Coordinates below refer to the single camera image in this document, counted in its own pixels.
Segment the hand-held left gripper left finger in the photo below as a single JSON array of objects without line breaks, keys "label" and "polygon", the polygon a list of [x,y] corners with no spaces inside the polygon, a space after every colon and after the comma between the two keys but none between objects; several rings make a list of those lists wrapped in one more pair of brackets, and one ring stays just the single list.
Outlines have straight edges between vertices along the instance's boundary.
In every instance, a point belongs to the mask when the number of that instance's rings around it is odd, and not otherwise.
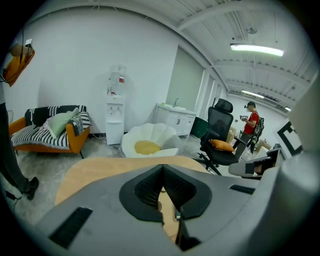
[{"label": "hand-held left gripper left finger", "polygon": [[158,201],[163,187],[163,165],[158,164],[127,181],[119,191],[119,200],[136,219],[162,223],[163,214],[158,210]]}]

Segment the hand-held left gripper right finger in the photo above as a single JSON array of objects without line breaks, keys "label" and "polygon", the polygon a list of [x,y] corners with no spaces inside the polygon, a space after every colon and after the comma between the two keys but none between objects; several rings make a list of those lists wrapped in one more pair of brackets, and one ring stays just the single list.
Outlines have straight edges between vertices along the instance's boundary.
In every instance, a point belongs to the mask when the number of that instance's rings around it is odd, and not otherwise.
[{"label": "hand-held left gripper right finger", "polygon": [[163,187],[182,220],[200,217],[212,200],[212,191],[204,182],[165,164]]}]

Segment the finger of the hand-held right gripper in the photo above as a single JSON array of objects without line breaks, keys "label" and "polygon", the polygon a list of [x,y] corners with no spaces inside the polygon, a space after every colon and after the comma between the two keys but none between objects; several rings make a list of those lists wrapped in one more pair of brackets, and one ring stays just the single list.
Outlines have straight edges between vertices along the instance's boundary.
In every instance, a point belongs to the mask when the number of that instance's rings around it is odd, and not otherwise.
[{"label": "finger of the hand-held right gripper", "polygon": [[262,176],[264,168],[265,164],[262,161],[242,161],[231,164],[228,172],[241,178],[257,178]]}]

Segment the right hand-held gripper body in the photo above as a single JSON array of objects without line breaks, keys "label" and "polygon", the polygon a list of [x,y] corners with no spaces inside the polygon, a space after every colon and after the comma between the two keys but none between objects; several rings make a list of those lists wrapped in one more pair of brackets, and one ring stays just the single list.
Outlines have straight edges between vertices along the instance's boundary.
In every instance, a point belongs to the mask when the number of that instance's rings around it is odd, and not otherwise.
[{"label": "right hand-held gripper body", "polygon": [[320,175],[320,78],[318,77],[288,113],[288,119],[275,132],[284,160],[265,174],[288,170],[303,177]]}]

